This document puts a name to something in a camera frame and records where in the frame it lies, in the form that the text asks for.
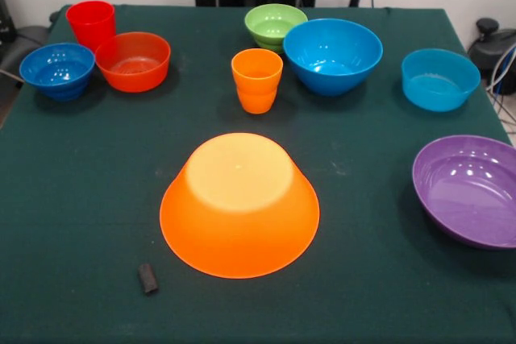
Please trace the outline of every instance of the plastic bowl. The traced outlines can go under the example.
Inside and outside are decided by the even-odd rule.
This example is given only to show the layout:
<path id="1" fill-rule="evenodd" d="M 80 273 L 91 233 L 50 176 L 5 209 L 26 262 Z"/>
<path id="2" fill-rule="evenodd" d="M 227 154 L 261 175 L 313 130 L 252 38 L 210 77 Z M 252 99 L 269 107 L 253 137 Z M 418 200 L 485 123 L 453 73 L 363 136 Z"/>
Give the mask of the plastic bowl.
<path id="1" fill-rule="evenodd" d="M 323 96 L 336 96 L 360 84 L 383 54 L 372 31 L 342 19 L 300 24 L 287 34 L 283 48 L 302 83 Z"/>
<path id="2" fill-rule="evenodd" d="M 64 102 L 84 92 L 94 65 L 94 54 L 80 44 L 49 44 L 26 56 L 19 73 L 41 93 Z"/>
<path id="3" fill-rule="evenodd" d="M 278 144 L 249 133 L 202 144 L 161 202 L 160 226 L 174 253 L 206 274 L 252 278 L 280 270 L 318 228 L 310 182 Z"/>
<path id="4" fill-rule="evenodd" d="M 274 52 L 283 52 L 283 39 L 299 23 L 306 22 L 305 13 L 286 4 L 264 4 L 250 10 L 244 18 L 256 44 Z"/>
<path id="5" fill-rule="evenodd" d="M 431 219 L 474 247 L 516 248 L 516 149 L 493 139 L 437 139 L 416 156 L 412 178 Z"/>
<path id="6" fill-rule="evenodd" d="M 406 97 L 434 112 L 458 108 L 481 83 L 472 61 L 440 48 L 411 52 L 402 62 L 402 75 Z"/>
<path id="7" fill-rule="evenodd" d="M 115 89 L 140 93 L 154 89 L 167 77 L 170 45 L 149 32 L 115 35 L 95 52 L 97 66 Z"/>

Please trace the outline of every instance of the bowl rim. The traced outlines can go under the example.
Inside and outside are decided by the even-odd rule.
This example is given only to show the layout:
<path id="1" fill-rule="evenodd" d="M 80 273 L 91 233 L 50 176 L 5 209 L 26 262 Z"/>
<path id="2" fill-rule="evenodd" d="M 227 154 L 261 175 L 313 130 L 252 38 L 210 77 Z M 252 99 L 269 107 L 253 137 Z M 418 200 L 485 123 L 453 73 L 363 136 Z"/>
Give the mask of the bowl rim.
<path id="1" fill-rule="evenodd" d="M 413 52 L 408 53 L 405 58 L 403 58 L 402 61 L 402 76 L 405 76 L 405 68 L 406 68 L 406 61 L 411 58 L 412 56 L 416 56 L 417 54 L 421 54 L 423 52 L 432 52 L 432 53 L 444 53 L 447 56 L 454 56 L 458 60 L 462 61 L 462 63 L 466 66 L 468 66 L 471 69 L 474 69 L 475 71 L 475 78 L 477 79 L 475 86 L 470 86 L 466 90 L 461 90 L 459 92 L 439 92 L 435 90 L 429 90 L 425 89 L 425 91 L 429 94 L 433 94 L 436 96 L 468 96 L 471 94 L 475 89 L 478 87 L 478 85 L 481 83 L 481 72 L 478 70 L 478 67 L 465 55 L 459 54 L 458 52 L 452 52 L 450 50 L 447 50 L 445 48 L 420 48 L 418 50 L 414 50 Z"/>
<path id="2" fill-rule="evenodd" d="M 421 202 L 422 206 L 424 207 L 424 209 L 426 210 L 426 212 L 430 216 L 430 218 L 432 218 L 432 221 L 437 223 L 443 230 L 446 230 L 447 232 L 454 234 L 456 237 L 458 237 L 462 241 L 468 241 L 469 243 L 472 243 L 472 244 L 474 244 L 477 247 L 484 247 L 484 248 L 494 248 L 494 249 L 504 249 L 504 250 L 509 250 L 509 249 L 516 248 L 516 243 L 514 243 L 512 245 L 496 245 L 496 244 L 492 244 L 492 243 L 478 242 L 478 241 L 476 241 L 474 239 L 471 239 L 471 238 L 461 234 L 460 232 L 458 232 L 456 230 L 453 230 L 452 228 L 448 227 L 446 224 L 441 222 L 432 213 L 432 211 L 430 210 L 430 206 L 422 198 L 421 191 L 420 191 L 418 185 L 416 184 L 415 165 L 416 165 L 417 161 L 419 160 L 419 158 L 421 157 L 421 155 L 423 154 L 423 152 L 425 152 L 428 147 L 433 147 L 437 143 L 440 143 L 442 141 L 448 141 L 450 139 L 480 139 L 480 140 L 486 141 L 488 143 L 496 143 L 498 145 L 501 145 L 501 146 L 507 148 L 507 150 L 510 150 L 512 152 L 516 152 L 516 148 L 510 146 L 508 143 L 504 143 L 504 142 L 502 142 L 500 140 L 491 139 L 490 137 L 484 137 L 484 136 L 479 136 L 479 135 L 450 135 L 450 136 L 439 137 L 439 138 L 437 138 L 435 140 L 430 141 L 423 148 L 421 148 L 421 150 L 419 150 L 418 154 L 414 157 L 414 162 L 412 163 L 412 185 L 414 186 L 414 190 L 415 190 L 415 192 L 416 192 L 416 194 L 418 196 L 418 199 Z"/>
<path id="3" fill-rule="evenodd" d="M 127 35 L 148 35 L 148 36 L 152 36 L 154 38 L 157 38 L 158 40 L 164 42 L 166 45 L 167 45 L 167 56 L 166 58 L 160 62 L 160 64 L 158 64 L 156 67 L 154 68 L 151 68 L 149 70 L 145 70 L 144 72 L 140 72 L 140 73 L 134 73 L 134 74 L 123 74 L 123 73 L 118 73 L 118 72 L 113 72 L 107 68 L 105 68 L 104 66 L 101 66 L 99 63 L 98 63 L 98 59 L 97 59 L 97 54 L 98 54 L 98 51 L 106 44 L 110 43 L 111 41 L 114 41 L 116 40 L 118 37 L 120 36 L 127 36 Z M 157 35 L 157 34 L 154 34 L 152 32 L 147 32 L 147 31 L 129 31 L 129 32 L 123 32 L 121 34 L 116 34 L 116 35 L 113 35 L 111 36 L 108 40 L 105 40 L 104 42 L 102 42 L 101 44 L 98 45 L 98 48 L 97 50 L 95 50 L 95 64 L 98 66 L 98 68 L 101 69 L 101 71 L 103 73 L 106 73 L 106 74 L 110 74 L 110 75 L 113 75 L 113 76 L 117 76 L 117 77 L 139 77 L 141 75 L 144 75 L 144 74 L 149 74 L 150 72 L 153 72 L 156 68 L 160 67 L 162 64 L 166 64 L 170 61 L 170 56 L 172 55 L 172 48 L 170 46 L 170 43 L 168 42 L 168 40 L 166 40 L 165 38 L 163 38 L 162 36 L 160 35 Z"/>
<path id="4" fill-rule="evenodd" d="M 41 83 L 41 82 L 29 81 L 24 76 L 24 73 L 25 73 L 24 67 L 26 65 L 26 61 L 29 60 L 31 57 L 35 56 L 38 52 L 43 52 L 43 51 L 48 50 L 49 48 L 58 48 L 58 47 L 68 47 L 68 48 L 72 47 L 72 48 L 80 48 L 81 50 L 85 50 L 85 52 L 87 52 L 89 54 L 89 57 L 91 59 L 91 64 L 89 65 L 87 70 L 85 70 L 80 76 L 75 77 L 72 80 L 67 80 L 67 81 L 56 83 L 56 84 L 44 84 L 44 83 Z M 72 82 L 80 80 L 81 78 L 83 78 L 83 77 L 87 76 L 88 74 L 90 74 L 93 71 L 94 66 L 95 66 L 95 55 L 94 55 L 94 52 L 92 52 L 89 48 L 87 48 L 86 46 L 83 46 L 82 44 L 75 44 L 73 42 L 59 42 L 58 44 L 47 44 L 47 45 L 45 45 L 45 46 L 43 46 L 41 48 L 37 48 L 35 51 L 30 52 L 29 54 L 27 54 L 25 56 L 25 58 L 23 58 L 21 64 L 19 64 L 19 74 L 20 74 L 20 76 L 22 76 L 23 80 L 26 83 L 28 83 L 29 85 L 33 85 L 33 86 L 36 86 L 36 87 L 39 87 L 39 88 L 53 89 L 54 87 L 60 87 L 60 86 L 64 86 L 64 85 L 69 85 Z"/>
<path id="5" fill-rule="evenodd" d="M 260 34 L 256 31 L 254 31 L 250 26 L 249 26 L 249 23 L 248 23 L 248 19 L 250 17 L 250 15 L 254 12 L 256 12 L 257 10 L 260 10 L 260 9 L 264 9 L 264 8 L 269 8 L 270 6 L 279 6 L 280 8 L 284 8 L 286 10 L 291 10 L 295 13 L 297 13 L 298 15 L 301 15 L 303 17 L 303 19 L 305 19 L 303 22 L 299 23 L 299 24 L 303 24 L 303 23 L 306 23 L 308 21 L 308 17 L 306 16 L 306 14 L 300 10 L 299 8 L 297 7 L 294 7 L 294 6 L 291 6 L 289 4 L 283 4 L 283 3 L 266 3 L 266 4 L 261 4 L 259 6 L 256 6 L 256 7 L 253 7 L 251 8 L 247 13 L 246 15 L 243 17 L 243 24 L 245 24 L 245 27 L 249 30 L 249 32 L 251 32 L 252 34 L 254 35 L 257 35 L 259 37 L 262 37 L 262 38 L 268 38 L 268 39 L 284 39 L 285 36 L 289 33 L 289 31 L 287 31 L 285 33 L 285 36 L 283 37 L 279 37 L 279 36 L 269 36 L 269 35 L 263 35 L 263 34 Z"/>
<path id="6" fill-rule="evenodd" d="M 367 68 L 364 68 L 364 69 L 362 69 L 362 70 L 360 70 L 359 72 L 356 72 L 356 73 L 327 74 L 327 73 L 322 73 L 322 72 L 315 72 L 312 68 L 308 68 L 308 67 L 306 67 L 306 66 L 304 66 L 302 64 L 299 64 L 290 55 L 289 50 L 286 47 L 287 39 L 289 38 L 290 33 L 292 33 L 297 28 L 301 28 L 301 26 L 304 26 L 307 23 L 325 23 L 325 22 L 338 22 L 338 23 L 347 24 L 347 25 L 352 24 L 352 25 L 357 26 L 358 28 L 366 30 L 380 44 L 380 53 L 378 54 L 378 57 Z M 384 45 L 381 42 L 380 38 L 378 38 L 378 35 L 376 35 L 372 30 L 370 30 L 369 28 L 367 28 L 366 26 L 364 26 L 362 24 L 359 24 L 359 23 L 356 23 L 356 22 L 352 22 L 351 20 L 347 20 L 347 19 L 319 18 L 319 19 L 311 19 L 311 20 L 309 20 L 307 22 L 300 23 L 297 26 L 294 26 L 293 28 L 291 28 L 290 31 L 285 36 L 285 39 L 283 39 L 283 51 L 285 52 L 285 54 L 287 55 L 287 58 L 289 58 L 289 60 L 291 62 L 293 62 L 296 66 L 299 66 L 300 68 L 305 69 L 307 72 L 314 73 L 314 74 L 319 74 L 319 75 L 327 76 L 327 77 L 342 77 L 342 76 L 356 76 L 356 75 L 363 74 L 363 73 L 366 73 L 366 72 L 374 69 L 378 65 L 378 63 L 380 62 L 381 58 L 384 55 Z"/>

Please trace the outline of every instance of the cup rim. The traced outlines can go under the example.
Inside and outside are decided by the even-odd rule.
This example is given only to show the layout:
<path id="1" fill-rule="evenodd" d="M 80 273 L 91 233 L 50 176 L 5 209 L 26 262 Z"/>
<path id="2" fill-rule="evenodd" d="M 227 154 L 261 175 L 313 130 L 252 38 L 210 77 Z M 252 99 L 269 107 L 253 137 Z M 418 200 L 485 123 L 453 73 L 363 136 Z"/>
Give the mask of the cup rim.
<path id="1" fill-rule="evenodd" d="M 240 55 L 244 55 L 245 53 L 249 53 L 249 52 L 262 52 L 262 53 L 267 53 L 267 55 L 272 55 L 274 56 L 275 58 L 277 58 L 278 60 L 280 60 L 280 66 L 279 66 L 279 69 L 274 72 L 273 74 L 270 74 L 266 77 L 250 77 L 250 76 L 246 76 L 245 74 L 242 74 L 241 72 L 239 72 L 236 67 L 235 67 L 235 59 L 240 56 Z M 281 74 L 281 72 L 283 71 L 283 60 L 281 59 L 281 57 L 273 52 L 272 50 L 267 50 L 266 48 L 247 48 L 245 50 L 242 50 L 241 52 L 237 52 L 233 58 L 231 59 L 231 69 L 236 73 L 238 74 L 239 76 L 243 77 L 243 78 L 246 78 L 248 80 L 268 80 L 269 78 L 274 78 L 276 77 L 278 74 Z"/>
<path id="2" fill-rule="evenodd" d="M 104 19 L 101 19 L 101 20 L 98 20 L 98 21 L 95 21 L 95 22 L 78 22 L 77 20 L 74 20 L 73 18 L 70 18 L 70 11 L 74 8 L 78 8 L 80 6 L 84 6 L 86 4 L 91 4 L 91 3 L 102 3 L 102 4 L 107 4 L 109 7 L 110 7 L 110 14 L 105 17 Z M 114 6 L 109 3 L 109 2 L 106 2 L 104 0 L 85 0 L 83 2 L 79 2 L 79 3 L 75 3 L 75 4 L 72 4 L 70 6 L 70 8 L 68 8 L 66 10 L 66 19 L 69 21 L 69 23 L 76 23 L 76 24 L 81 24 L 83 26 L 90 26 L 90 25 L 93 25 L 93 24 L 97 24 L 97 23 L 104 23 L 105 21 L 111 19 L 114 15 Z"/>

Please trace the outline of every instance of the table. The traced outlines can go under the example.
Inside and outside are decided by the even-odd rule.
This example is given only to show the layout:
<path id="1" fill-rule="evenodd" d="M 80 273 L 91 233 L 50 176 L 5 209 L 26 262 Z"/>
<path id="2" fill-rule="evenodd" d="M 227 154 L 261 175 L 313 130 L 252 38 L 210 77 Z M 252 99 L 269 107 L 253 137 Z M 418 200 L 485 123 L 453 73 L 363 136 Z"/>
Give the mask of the table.
<path id="1" fill-rule="evenodd" d="M 75 102 L 23 87 L 0 132 L 0 342 L 514 342 L 516 254 L 440 232 L 411 183 L 440 136 L 507 141 L 485 93 L 446 113 L 402 94 L 400 64 L 424 47 L 463 48 L 442 10 L 309 9 L 362 23 L 385 53 L 342 97 L 318 97 L 285 66 L 272 110 L 240 108 L 230 60 L 253 46 L 247 10 L 118 6 L 119 32 L 173 48 L 167 81 L 130 95 L 96 73 Z M 52 42 L 73 41 L 61 13 Z M 318 193 L 304 255 L 253 280 L 186 266 L 160 233 L 164 191 L 189 154 L 231 131 L 282 145 Z M 145 296 L 136 268 L 153 265 Z"/>

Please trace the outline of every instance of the red cup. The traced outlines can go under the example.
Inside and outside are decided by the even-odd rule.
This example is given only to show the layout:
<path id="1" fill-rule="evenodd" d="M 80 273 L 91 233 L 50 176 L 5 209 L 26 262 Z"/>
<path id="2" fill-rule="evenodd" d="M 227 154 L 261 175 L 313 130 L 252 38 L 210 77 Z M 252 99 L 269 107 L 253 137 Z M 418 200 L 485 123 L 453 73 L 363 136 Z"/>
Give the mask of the red cup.
<path id="1" fill-rule="evenodd" d="M 114 7 L 101 0 L 89 0 L 71 6 L 66 19 L 77 41 L 92 52 L 116 34 Z"/>

